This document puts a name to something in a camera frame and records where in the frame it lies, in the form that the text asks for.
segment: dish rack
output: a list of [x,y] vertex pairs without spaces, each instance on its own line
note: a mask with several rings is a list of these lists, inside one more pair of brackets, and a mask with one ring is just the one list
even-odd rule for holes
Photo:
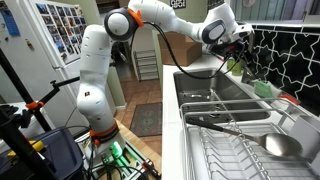
[[[281,109],[249,109],[207,112],[188,112],[183,115],[184,106],[201,106],[219,103],[244,103],[254,101],[286,101],[283,99],[212,101],[200,103],[185,103],[180,108],[183,117],[185,134],[185,173],[186,179],[320,179],[310,163],[303,157],[278,157],[269,154],[265,149],[244,138],[244,135],[232,136],[198,126],[187,125],[189,116],[208,114],[232,114],[257,111],[276,111],[282,114],[279,122],[274,123],[237,123],[231,120],[227,124],[220,124],[224,128],[240,133],[261,136],[266,133],[282,133],[281,126],[287,119],[295,121],[286,111]],[[310,115],[300,107],[286,101],[303,114]]]

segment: hallway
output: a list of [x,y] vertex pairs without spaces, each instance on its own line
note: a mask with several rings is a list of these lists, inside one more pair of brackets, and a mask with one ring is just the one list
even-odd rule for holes
[[[124,61],[117,61],[117,72],[127,102],[125,110],[117,110],[115,118],[128,129],[138,104],[162,102],[162,93],[159,79],[139,82],[131,65]],[[148,146],[162,154],[162,136],[140,137]]]

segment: black and white tile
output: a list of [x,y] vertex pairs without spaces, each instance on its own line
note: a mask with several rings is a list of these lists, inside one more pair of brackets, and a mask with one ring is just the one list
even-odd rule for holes
[[256,75],[320,114],[320,28],[253,25]]

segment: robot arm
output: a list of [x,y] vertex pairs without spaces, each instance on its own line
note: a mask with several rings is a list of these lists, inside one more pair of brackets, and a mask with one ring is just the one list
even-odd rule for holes
[[232,10],[223,0],[215,1],[203,23],[180,19],[170,6],[156,0],[131,0],[128,9],[109,12],[104,27],[88,26],[82,43],[77,105],[90,122],[90,135],[98,140],[96,145],[107,144],[118,134],[118,127],[105,98],[112,45],[116,41],[128,41],[144,21],[205,44],[232,43],[249,35],[252,30],[251,26],[239,26],[235,22]]

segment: rug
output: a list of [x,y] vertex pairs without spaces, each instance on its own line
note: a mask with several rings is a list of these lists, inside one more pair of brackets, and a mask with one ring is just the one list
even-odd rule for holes
[[162,103],[136,106],[130,130],[138,137],[162,134]]

